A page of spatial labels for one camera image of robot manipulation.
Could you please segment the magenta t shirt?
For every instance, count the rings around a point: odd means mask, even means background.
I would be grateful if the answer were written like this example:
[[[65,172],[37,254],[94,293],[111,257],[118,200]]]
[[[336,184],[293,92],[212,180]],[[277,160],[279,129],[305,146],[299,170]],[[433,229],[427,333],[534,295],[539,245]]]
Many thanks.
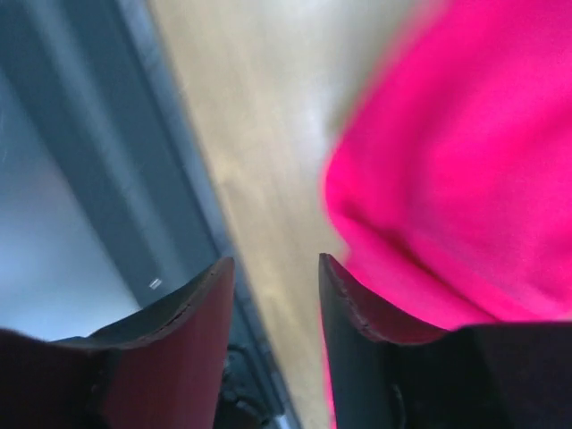
[[[571,325],[571,4],[442,1],[324,176],[362,286],[431,326]]]

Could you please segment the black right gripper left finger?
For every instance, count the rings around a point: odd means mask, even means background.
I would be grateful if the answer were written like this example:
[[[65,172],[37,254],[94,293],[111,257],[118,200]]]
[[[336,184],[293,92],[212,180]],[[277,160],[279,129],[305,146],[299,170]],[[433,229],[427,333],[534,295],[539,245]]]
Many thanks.
[[[231,328],[225,257],[87,337],[1,333],[4,428],[209,428]]]

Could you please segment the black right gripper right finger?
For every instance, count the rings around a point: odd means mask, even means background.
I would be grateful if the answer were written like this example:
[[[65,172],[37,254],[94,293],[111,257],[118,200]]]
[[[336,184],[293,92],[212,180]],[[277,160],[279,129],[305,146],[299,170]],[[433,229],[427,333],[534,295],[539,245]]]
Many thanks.
[[[339,428],[570,427],[570,323],[446,332],[373,294],[328,254],[319,292]]]

